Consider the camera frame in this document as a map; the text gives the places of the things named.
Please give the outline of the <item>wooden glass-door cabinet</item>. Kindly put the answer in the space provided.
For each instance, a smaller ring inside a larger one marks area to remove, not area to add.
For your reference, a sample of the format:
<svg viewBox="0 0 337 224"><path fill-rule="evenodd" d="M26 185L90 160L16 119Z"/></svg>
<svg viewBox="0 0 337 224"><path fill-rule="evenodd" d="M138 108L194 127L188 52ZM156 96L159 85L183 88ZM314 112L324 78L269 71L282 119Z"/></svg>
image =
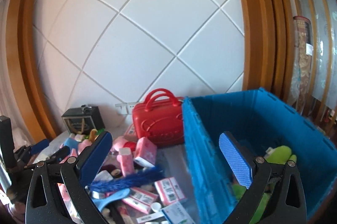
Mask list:
<svg viewBox="0 0 337 224"><path fill-rule="evenodd" d="M336 132L336 0L294 0L295 16L310 20L313 55L302 116L331 137Z"/></svg>

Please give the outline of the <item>blue plastic storage crate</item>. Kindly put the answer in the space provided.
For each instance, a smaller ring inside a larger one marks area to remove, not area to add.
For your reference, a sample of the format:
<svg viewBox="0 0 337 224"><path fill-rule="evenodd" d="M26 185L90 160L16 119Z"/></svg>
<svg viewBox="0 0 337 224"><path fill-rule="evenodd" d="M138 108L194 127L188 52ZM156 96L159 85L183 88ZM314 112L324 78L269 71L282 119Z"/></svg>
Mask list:
<svg viewBox="0 0 337 224"><path fill-rule="evenodd" d="M297 157L307 219L316 221L336 188L336 147L310 121L264 89L186 98L182 105L187 162L200 223L222 223L237 200L220 148L228 131L253 155L288 146Z"/></svg>

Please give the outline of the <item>black gift box with flask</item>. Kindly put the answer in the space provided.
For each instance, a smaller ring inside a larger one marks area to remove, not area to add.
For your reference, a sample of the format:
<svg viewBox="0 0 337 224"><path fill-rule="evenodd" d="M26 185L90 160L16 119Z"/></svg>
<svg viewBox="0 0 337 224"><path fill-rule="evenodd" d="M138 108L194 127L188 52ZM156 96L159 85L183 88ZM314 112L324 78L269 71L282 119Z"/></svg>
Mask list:
<svg viewBox="0 0 337 224"><path fill-rule="evenodd" d="M62 115L69 133L89 135L92 129L105 128L98 106L82 105L70 108Z"/></svg>

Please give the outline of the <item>white blue medicine box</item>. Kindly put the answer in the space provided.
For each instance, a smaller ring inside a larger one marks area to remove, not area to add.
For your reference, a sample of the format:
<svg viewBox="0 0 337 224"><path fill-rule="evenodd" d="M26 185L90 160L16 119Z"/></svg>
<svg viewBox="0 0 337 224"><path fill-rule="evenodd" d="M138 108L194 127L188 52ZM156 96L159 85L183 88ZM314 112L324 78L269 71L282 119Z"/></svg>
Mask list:
<svg viewBox="0 0 337 224"><path fill-rule="evenodd" d="M170 224L195 224L179 201L164 207L161 212Z"/></svg>

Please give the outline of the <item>rolled patterned carpet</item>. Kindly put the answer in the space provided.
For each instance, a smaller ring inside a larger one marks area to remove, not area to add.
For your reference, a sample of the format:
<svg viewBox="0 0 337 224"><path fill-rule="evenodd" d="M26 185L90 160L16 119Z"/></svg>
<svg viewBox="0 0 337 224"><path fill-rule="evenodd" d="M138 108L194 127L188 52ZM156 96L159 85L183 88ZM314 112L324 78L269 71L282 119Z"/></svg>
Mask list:
<svg viewBox="0 0 337 224"><path fill-rule="evenodd" d="M295 56L287 103L302 114L311 76L312 30L310 20L300 15L294 17L294 25Z"/></svg>

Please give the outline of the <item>pink tissue pack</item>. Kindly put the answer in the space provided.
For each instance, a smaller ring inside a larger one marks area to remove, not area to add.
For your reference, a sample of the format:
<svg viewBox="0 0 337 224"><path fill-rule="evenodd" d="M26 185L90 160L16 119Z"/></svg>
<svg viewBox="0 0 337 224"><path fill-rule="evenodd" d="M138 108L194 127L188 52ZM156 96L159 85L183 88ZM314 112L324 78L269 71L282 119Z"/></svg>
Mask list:
<svg viewBox="0 0 337 224"><path fill-rule="evenodd" d="M124 177L135 173L133 155L129 147L119 149L117 161L120 163L120 169Z"/></svg>
<svg viewBox="0 0 337 224"><path fill-rule="evenodd" d="M148 138L142 137L136 144L134 162L142 167L154 167L156 163L157 146Z"/></svg>

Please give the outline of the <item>pink tissue pack left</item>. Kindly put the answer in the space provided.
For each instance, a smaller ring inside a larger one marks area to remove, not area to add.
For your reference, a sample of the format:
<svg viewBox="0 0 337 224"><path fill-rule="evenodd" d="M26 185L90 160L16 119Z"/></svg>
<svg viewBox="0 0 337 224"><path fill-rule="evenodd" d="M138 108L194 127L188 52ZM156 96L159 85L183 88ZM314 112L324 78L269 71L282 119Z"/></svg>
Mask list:
<svg viewBox="0 0 337 224"><path fill-rule="evenodd" d="M133 155L129 147L119 149L117 161L120 163L120 169L124 177L135 173Z"/></svg>

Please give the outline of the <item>red plastic toy suitcase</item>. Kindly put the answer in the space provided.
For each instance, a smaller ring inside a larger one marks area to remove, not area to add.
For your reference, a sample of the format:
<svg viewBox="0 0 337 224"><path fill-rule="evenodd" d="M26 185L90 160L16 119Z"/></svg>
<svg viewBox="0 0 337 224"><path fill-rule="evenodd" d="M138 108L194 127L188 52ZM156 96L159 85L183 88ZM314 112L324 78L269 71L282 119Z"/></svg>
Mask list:
<svg viewBox="0 0 337 224"><path fill-rule="evenodd" d="M182 97L164 88L148 93L132 110L137 137L146 137L157 147L183 144L182 103Z"/></svg>

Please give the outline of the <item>white wall socket strip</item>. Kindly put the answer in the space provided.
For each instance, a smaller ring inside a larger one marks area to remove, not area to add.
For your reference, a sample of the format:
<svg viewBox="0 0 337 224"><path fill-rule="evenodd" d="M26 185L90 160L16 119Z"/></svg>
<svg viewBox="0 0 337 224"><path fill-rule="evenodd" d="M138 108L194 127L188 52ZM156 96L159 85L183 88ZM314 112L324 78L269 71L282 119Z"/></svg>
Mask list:
<svg viewBox="0 0 337 224"><path fill-rule="evenodd" d="M128 102L128 103L121 103L115 104L115 108L122 114L122 115L132 115L132 111L139 102Z"/></svg>

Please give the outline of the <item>pink white medicine box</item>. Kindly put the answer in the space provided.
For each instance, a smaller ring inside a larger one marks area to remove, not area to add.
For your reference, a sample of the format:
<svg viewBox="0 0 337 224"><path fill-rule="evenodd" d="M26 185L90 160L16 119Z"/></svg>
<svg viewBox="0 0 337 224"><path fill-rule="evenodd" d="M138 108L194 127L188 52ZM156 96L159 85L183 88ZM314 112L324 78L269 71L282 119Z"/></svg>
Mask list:
<svg viewBox="0 0 337 224"><path fill-rule="evenodd" d="M156 181L154 182L154 186L164 206L168 206L177 201L181 202L186 200L186 196L181 190L175 177Z"/></svg>

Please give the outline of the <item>blue plastic hanger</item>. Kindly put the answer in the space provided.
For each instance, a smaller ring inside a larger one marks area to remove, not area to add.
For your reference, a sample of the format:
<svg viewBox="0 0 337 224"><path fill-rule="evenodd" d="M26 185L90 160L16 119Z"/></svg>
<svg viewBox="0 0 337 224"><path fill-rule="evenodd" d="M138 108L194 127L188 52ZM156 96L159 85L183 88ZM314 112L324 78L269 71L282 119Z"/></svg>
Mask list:
<svg viewBox="0 0 337 224"><path fill-rule="evenodd" d="M102 213L103 210L107 207L107 205L115 201L125 199L129 195L130 195L130 189L123 189L123 190L112 193L108 197L105 197L102 199L97 199L97 198L92 197L91 200L93 201L97 209Z"/></svg>

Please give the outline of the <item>blue feather duster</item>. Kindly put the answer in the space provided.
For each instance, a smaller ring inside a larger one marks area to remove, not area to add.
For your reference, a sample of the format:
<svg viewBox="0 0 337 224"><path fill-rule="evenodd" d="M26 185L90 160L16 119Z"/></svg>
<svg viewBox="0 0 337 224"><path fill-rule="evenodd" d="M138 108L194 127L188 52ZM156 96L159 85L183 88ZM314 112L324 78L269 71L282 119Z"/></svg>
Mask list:
<svg viewBox="0 0 337 224"><path fill-rule="evenodd" d="M93 181L88 186L88 189L92 192L109 193L129 188L139 188L162 179L164 179L164 170L160 166L155 166L111 181Z"/></svg>

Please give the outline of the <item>green frog plush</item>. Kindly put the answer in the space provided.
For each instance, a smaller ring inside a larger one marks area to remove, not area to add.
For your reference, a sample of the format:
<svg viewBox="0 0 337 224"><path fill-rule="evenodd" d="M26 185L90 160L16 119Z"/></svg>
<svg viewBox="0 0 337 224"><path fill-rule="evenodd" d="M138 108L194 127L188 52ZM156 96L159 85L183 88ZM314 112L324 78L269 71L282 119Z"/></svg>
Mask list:
<svg viewBox="0 0 337 224"><path fill-rule="evenodd" d="M292 153L292 150L288 146L278 146L276 148L269 147L266 151L264 159L269 163L275 163L279 165L285 165L288 160L293 160L294 162L297 161L297 156ZM256 209L250 223L258 223L261 220L261 217L266 209L267 203L270 200L271 194L274 192L276 183L270 182L265 192L262 196L262 199ZM237 202L241 200L244 193L246 192L246 188L241 186L235 176L233 175L233 183L232 183L232 190L235 195Z"/></svg>

